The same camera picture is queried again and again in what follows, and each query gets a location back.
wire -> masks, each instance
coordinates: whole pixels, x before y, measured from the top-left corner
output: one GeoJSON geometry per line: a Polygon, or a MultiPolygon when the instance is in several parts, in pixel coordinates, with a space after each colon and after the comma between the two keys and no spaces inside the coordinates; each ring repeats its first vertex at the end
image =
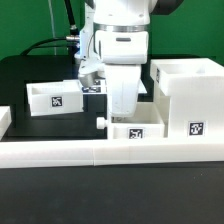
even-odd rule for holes
{"type": "Polygon", "coordinates": [[[52,35],[53,35],[53,38],[55,38],[56,37],[56,32],[55,32],[54,13],[53,13],[53,8],[52,8],[52,2],[51,2],[51,0],[48,0],[48,5],[49,5],[50,16],[51,16],[52,35]]]}
{"type": "Polygon", "coordinates": [[[55,42],[55,41],[62,41],[62,40],[66,40],[66,38],[65,37],[56,37],[56,38],[50,38],[50,39],[39,41],[39,42],[33,44],[32,46],[30,46],[29,48],[27,48],[26,50],[24,50],[20,55],[26,56],[30,51],[32,51],[34,48],[37,48],[38,46],[40,46],[42,44],[51,43],[51,42],[55,42]]]}

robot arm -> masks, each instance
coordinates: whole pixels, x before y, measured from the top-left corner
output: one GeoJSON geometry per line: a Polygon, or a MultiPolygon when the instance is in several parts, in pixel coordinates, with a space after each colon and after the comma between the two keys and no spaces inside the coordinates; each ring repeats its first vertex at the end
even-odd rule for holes
{"type": "Polygon", "coordinates": [[[112,117],[131,117],[135,112],[141,64],[147,62],[149,14],[164,1],[183,0],[86,0],[94,9],[93,51],[97,56],[81,64],[79,77],[91,83],[89,77],[95,76],[98,65],[101,72],[104,67],[112,117]]]}

white bin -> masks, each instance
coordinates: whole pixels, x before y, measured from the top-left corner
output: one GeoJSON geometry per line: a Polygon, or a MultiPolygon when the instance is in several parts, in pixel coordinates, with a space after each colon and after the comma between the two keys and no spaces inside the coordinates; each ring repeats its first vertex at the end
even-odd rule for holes
{"type": "Polygon", "coordinates": [[[139,102],[133,117],[108,119],[108,139],[164,137],[165,125],[154,103],[139,102]]]}
{"type": "Polygon", "coordinates": [[[150,74],[154,101],[168,119],[168,137],[224,136],[222,66],[204,58],[152,60],[150,74]]]}
{"type": "Polygon", "coordinates": [[[27,84],[31,116],[83,112],[83,93],[77,80],[27,84]]]}

green background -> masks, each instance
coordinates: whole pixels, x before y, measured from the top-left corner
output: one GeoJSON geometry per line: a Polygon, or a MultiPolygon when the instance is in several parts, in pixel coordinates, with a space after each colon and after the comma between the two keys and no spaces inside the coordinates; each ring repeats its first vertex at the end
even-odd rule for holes
{"type": "MultiPolygon", "coordinates": [[[[79,28],[84,24],[84,2],[71,0],[79,28]]],[[[56,36],[69,34],[63,0],[52,0],[56,36]]],[[[187,54],[208,57],[224,65],[224,1],[185,0],[169,16],[151,16],[153,55],[187,54]]],[[[37,41],[52,37],[48,0],[0,0],[0,59],[18,55],[37,41]]],[[[57,54],[66,54],[58,50],[57,54]]],[[[34,50],[32,54],[54,54],[34,50]]]]}

black table surface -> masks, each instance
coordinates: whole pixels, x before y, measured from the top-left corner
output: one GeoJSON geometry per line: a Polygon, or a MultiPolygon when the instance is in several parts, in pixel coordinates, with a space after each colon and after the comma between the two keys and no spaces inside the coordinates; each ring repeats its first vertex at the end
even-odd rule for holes
{"type": "MultiPolygon", "coordinates": [[[[104,138],[94,121],[103,105],[78,115],[29,116],[25,84],[72,79],[75,69],[65,56],[3,59],[0,105],[10,105],[13,117],[3,141],[65,140],[74,133],[82,139],[85,130],[77,134],[76,127],[84,124],[89,124],[84,139],[104,138]],[[64,132],[55,131],[54,124],[62,125],[62,120],[64,132]],[[67,127],[71,121],[81,123],[67,127]]],[[[0,224],[223,222],[222,162],[0,170],[0,224]]]]}

